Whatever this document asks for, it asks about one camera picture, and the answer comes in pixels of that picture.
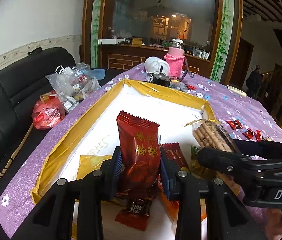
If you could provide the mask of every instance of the bamboo decal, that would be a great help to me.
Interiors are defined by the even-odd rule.
[[[233,17],[230,14],[233,12],[229,9],[229,4],[231,0],[223,0],[223,13],[222,13],[222,26],[220,32],[220,39],[218,50],[215,57],[215,62],[213,65],[213,70],[211,74],[211,80],[219,82],[220,78],[218,77],[220,71],[223,71],[225,60],[228,54],[228,41],[229,37],[227,35],[228,29],[233,26]]]
[[[100,8],[101,0],[94,0],[91,24],[91,68],[98,67]]]

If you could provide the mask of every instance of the red plastic bag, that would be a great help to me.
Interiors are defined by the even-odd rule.
[[[55,127],[65,117],[65,110],[57,97],[47,103],[38,100],[33,109],[33,125],[38,130]]]

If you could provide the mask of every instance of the black sofa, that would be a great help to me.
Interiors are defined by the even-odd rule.
[[[75,61],[66,49],[51,48],[37,50],[0,71],[0,172],[28,131],[34,104],[40,95],[52,90],[45,75],[54,73],[59,65],[72,67]],[[106,70],[100,85],[122,72]],[[47,133],[48,130],[31,130],[17,157],[0,179],[0,196]],[[8,237],[0,226],[0,240],[4,239]]]

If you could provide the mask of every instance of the pink cloth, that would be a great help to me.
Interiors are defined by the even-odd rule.
[[[185,56],[174,57],[167,53],[165,54],[164,59],[170,66],[170,77],[181,77]]]

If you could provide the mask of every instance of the floral tablecloth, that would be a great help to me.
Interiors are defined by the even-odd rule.
[[[50,151],[87,109],[124,78],[145,81],[144,65],[140,64],[118,75],[81,102],[46,135],[16,173],[0,198],[0,223],[8,237],[12,237],[34,207],[30,190],[34,187],[44,160]],[[247,128],[251,128],[252,130],[262,131],[265,137],[282,142],[282,130],[260,102],[251,98],[243,98],[228,90],[227,87],[202,76],[195,75],[194,78],[186,76],[184,83],[197,88],[196,90],[189,90],[189,94],[209,101],[217,120],[224,124],[231,137],[246,140],[247,138],[242,133]],[[226,123],[228,120],[236,119],[240,120],[245,129],[233,131],[230,125]]]

